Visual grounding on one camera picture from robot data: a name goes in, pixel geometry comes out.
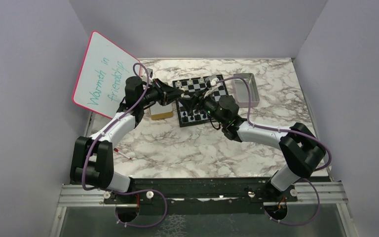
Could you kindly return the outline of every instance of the red whiteboard border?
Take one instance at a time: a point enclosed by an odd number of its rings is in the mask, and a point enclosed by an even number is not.
[[[123,48],[121,48],[120,46],[118,46],[116,43],[112,42],[110,39],[108,39],[108,38],[105,37],[103,34],[99,33],[98,31],[93,31],[93,32],[91,33],[91,37],[89,37],[89,41],[88,41],[88,46],[86,47],[85,55],[83,56],[82,65],[80,66],[79,74],[78,74],[77,79],[76,79],[76,85],[75,85],[75,88],[74,88],[73,93],[72,93],[72,101],[73,101],[73,103],[75,103],[76,105],[78,105],[78,106],[80,106],[80,107],[82,107],[82,108],[85,108],[85,109],[87,109],[87,110],[90,110],[90,111],[92,111],[92,112],[94,112],[94,113],[97,113],[97,114],[99,114],[99,115],[102,115],[102,116],[104,116],[104,117],[106,117],[106,118],[112,119],[112,117],[108,117],[108,116],[106,116],[106,115],[103,115],[103,114],[101,114],[101,113],[99,113],[99,112],[97,112],[97,111],[95,111],[95,110],[92,110],[92,109],[86,107],[86,106],[80,105],[80,104],[78,104],[78,103],[75,101],[75,93],[76,93],[77,84],[79,83],[80,74],[82,73],[83,64],[85,63],[85,58],[86,58],[86,56],[87,56],[87,54],[88,54],[89,45],[91,44],[91,39],[92,39],[94,33],[98,33],[98,34],[100,34],[102,37],[106,38],[109,42],[113,43],[115,46],[119,47],[121,50],[123,50],[124,52],[126,52],[128,55],[130,55],[130,56],[132,56],[133,58],[135,58],[138,62],[140,62],[140,60],[137,59],[136,57],[134,57],[133,55],[131,55],[129,52],[125,51]],[[140,69],[139,69],[139,76],[141,75],[141,71],[142,71],[142,67],[140,67]]]

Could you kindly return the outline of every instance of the marble surface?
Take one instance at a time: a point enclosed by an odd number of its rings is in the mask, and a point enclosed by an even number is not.
[[[253,73],[260,103],[251,111],[251,120],[269,125],[302,122],[312,130],[303,94],[291,59],[147,59],[141,62],[153,69],[161,81],[223,74]],[[226,81],[231,94],[230,81]],[[138,178],[249,177],[271,176],[285,165],[280,150],[257,143],[228,140],[211,124],[179,127],[174,116],[163,120],[145,117],[116,145],[132,159],[114,153],[114,169]],[[246,117],[247,109],[239,114]],[[92,132],[101,129],[108,118],[96,115]],[[326,176],[326,170],[313,175]]]

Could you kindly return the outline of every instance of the screw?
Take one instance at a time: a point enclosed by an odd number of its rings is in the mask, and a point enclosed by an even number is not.
[[[148,199],[152,199],[153,196],[154,196],[154,193],[153,193],[152,191],[148,191],[148,192],[146,193],[146,197],[147,197]]]
[[[293,196],[293,197],[297,197],[297,190],[295,190],[295,189],[291,189],[291,190],[290,190],[290,194],[291,194],[291,196]]]

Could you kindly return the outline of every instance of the white wall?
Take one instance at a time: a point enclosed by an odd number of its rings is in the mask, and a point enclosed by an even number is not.
[[[136,57],[295,57],[326,0],[70,0]]]
[[[379,0],[328,0],[295,68],[358,232],[379,236]]]
[[[67,0],[0,1],[0,237],[48,236],[87,112],[87,35]]]

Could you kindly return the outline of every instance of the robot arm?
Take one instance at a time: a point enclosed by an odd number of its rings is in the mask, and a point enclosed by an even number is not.
[[[86,184],[119,192],[129,191],[132,179],[114,171],[114,146],[140,123],[145,109],[156,102],[163,106],[168,105],[184,93],[182,90],[164,84],[159,79],[154,79],[150,85],[146,85],[147,92],[139,104],[129,114],[124,115],[143,94],[143,85],[145,83],[140,77],[128,78],[125,85],[124,103],[121,102],[114,118],[92,136],[79,137],[76,140],[70,171],[73,182],[82,181],[88,151],[91,144],[96,142],[91,152],[96,155],[96,160],[89,161],[85,170]]]
[[[287,164],[267,182],[266,191],[268,195],[273,197],[280,196],[283,191],[300,178],[311,176],[325,156],[326,150],[320,144],[308,138],[280,131],[294,130],[313,136],[304,124],[295,123],[291,127],[263,125],[276,128],[277,131],[252,126],[246,118],[238,115],[239,106],[233,96],[221,96],[218,102],[209,96],[216,83],[217,80],[211,79],[207,83],[207,88],[193,93],[189,98],[180,98],[179,101],[186,111],[189,111],[189,115],[194,110],[203,110],[207,113],[221,125],[222,132],[230,140],[256,142],[282,151]]]

